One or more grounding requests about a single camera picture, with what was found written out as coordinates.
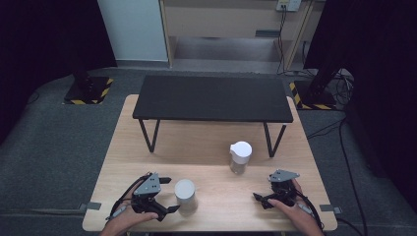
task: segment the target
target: white cup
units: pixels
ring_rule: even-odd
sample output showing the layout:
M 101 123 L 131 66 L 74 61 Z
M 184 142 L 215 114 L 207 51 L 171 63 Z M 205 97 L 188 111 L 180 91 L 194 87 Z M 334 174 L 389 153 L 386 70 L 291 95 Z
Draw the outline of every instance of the white cup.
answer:
M 175 196 L 181 214 L 190 214 L 197 209 L 196 187 L 189 179 L 182 179 L 175 184 Z
M 246 170 L 252 154 L 252 147 L 246 142 L 240 141 L 230 146 L 230 169 L 235 174 L 242 174 Z

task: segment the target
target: robotic hand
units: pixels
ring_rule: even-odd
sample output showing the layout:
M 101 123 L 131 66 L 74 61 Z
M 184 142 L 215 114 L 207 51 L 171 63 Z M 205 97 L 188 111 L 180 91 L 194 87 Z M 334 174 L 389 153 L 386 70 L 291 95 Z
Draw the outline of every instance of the robotic hand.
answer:
M 137 189 L 133 192 L 130 199 L 125 199 L 126 195 L 139 183 Z M 116 210 L 123 201 L 130 200 L 132 209 L 136 213 L 142 212 L 155 212 L 159 216 L 158 221 L 162 221 L 166 214 L 177 211 L 180 206 L 164 207 L 155 200 L 155 196 L 160 192 L 160 184 L 168 184 L 171 182 L 171 178 L 164 177 L 159 178 L 157 173 L 149 173 L 142 176 L 135 181 L 129 189 L 123 194 L 123 196 L 114 204 L 113 209 L 110 212 L 110 216 L 107 219 L 112 219 L 121 213 L 126 207 L 123 206 Z
M 276 199 L 283 202 L 287 206 L 292 207 L 294 206 L 295 198 L 297 197 L 297 189 L 291 179 L 299 176 L 300 175 L 297 173 L 277 169 L 268 177 L 273 194 L 262 197 L 261 195 L 254 193 L 254 197 L 258 202 L 261 202 L 264 209 L 273 207 L 270 203 L 268 203 L 268 199 Z

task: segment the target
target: white wall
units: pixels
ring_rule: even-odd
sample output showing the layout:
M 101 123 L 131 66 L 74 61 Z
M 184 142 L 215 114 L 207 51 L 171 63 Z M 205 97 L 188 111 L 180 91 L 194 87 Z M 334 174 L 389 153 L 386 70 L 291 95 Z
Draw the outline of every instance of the white wall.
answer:
M 98 0 L 116 60 L 168 61 L 157 0 Z

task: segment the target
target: power outlet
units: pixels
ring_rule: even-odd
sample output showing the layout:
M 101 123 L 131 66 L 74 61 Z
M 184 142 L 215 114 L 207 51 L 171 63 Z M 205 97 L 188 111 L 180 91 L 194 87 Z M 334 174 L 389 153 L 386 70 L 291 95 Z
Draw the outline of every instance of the power outlet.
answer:
M 278 0 L 276 11 L 283 12 L 285 7 L 285 11 L 287 12 L 298 12 L 300 5 L 301 0 Z

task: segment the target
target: black curtain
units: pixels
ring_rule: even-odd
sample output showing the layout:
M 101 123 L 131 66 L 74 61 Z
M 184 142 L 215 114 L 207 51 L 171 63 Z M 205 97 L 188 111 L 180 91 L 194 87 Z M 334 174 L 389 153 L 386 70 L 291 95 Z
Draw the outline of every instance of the black curtain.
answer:
M 327 0 L 305 67 L 320 69 L 327 57 L 343 53 L 338 66 L 354 77 L 351 103 L 363 129 L 355 133 L 369 137 L 361 145 L 373 150 L 417 211 L 417 188 L 410 185 L 417 183 L 416 13 L 416 1 Z M 339 32 L 345 21 L 353 27 Z M 345 34 L 345 46 L 329 50 L 337 33 Z
M 96 0 L 2 0 L 0 20 L 0 144 L 36 88 L 116 66 Z

